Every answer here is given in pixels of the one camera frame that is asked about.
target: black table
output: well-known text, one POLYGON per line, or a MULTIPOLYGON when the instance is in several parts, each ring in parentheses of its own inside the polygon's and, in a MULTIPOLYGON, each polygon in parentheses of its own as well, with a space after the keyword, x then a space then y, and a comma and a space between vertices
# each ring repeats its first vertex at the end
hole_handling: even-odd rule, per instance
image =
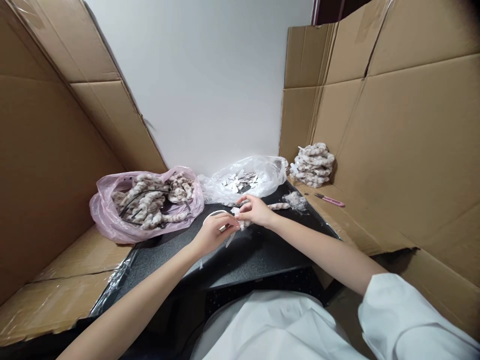
MULTIPOLYGON (((283 202, 282 196, 295 188, 288 182, 263 200, 266 204, 283 202)), ((170 232, 139 243, 131 252, 124 269, 105 289, 90 314, 102 314, 138 283, 166 263, 180 249, 190 243, 204 219, 216 210, 230 211, 231 207, 221 204, 207 204, 203 212, 193 221, 190 227, 170 232)), ((310 206, 303 213, 292 209, 279 210, 279 215, 292 219, 300 224, 329 236, 338 238, 335 232, 310 206)), ((274 232, 262 226, 252 224, 244 231, 238 231, 234 240, 225 248, 221 245, 213 253, 203 259, 203 268, 198 261, 183 277, 170 296, 183 296, 202 290, 213 290, 271 275, 288 272, 294 269, 311 266, 312 261, 296 250, 274 232)))

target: white wall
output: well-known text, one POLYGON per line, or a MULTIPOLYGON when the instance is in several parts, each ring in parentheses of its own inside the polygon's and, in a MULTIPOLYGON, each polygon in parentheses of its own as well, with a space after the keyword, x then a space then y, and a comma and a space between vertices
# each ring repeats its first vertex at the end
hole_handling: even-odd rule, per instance
POLYGON ((167 166, 278 155, 287 30, 313 0, 86 0, 167 166))

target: forearm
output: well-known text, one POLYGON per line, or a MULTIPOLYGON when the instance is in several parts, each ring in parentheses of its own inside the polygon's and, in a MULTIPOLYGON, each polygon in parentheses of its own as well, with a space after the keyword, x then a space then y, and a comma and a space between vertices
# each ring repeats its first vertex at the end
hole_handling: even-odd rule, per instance
POLYGON ((118 359, 198 258, 190 245, 184 247, 100 316, 58 359, 118 359))
POLYGON ((275 214, 267 227, 362 296, 373 275, 387 273, 358 249, 280 215, 275 214))

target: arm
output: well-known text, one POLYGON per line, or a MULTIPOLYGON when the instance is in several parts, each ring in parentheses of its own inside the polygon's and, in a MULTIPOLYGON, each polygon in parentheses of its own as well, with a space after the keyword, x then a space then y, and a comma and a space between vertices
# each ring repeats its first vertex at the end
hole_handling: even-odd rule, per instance
POLYGON ((372 276, 388 272, 358 249, 275 214, 258 197, 244 195, 238 203, 244 200, 250 202, 240 208, 237 219, 250 220, 277 233, 356 293, 365 295, 372 276))
POLYGON ((147 326, 185 273, 239 229, 227 213, 207 218, 190 244, 135 286, 84 332, 58 359, 118 359, 147 326), (220 232, 222 226, 229 226, 220 232))

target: pink scissors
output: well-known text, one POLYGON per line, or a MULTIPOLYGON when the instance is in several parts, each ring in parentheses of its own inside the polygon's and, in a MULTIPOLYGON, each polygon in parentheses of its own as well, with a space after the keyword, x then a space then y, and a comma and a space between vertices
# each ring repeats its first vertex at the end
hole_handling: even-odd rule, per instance
POLYGON ((322 195, 322 194, 319 194, 319 193, 316 193, 315 196, 319 199, 322 199, 322 200, 325 200, 327 203, 331 203, 333 205, 337 205, 341 208, 343 208, 345 206, 345 204, 343 202, 340 202, 340 201, 337 201, 335 199, 332 199, 331 197, 328 197, 328 196, 325 196, 325 195, 322 195))

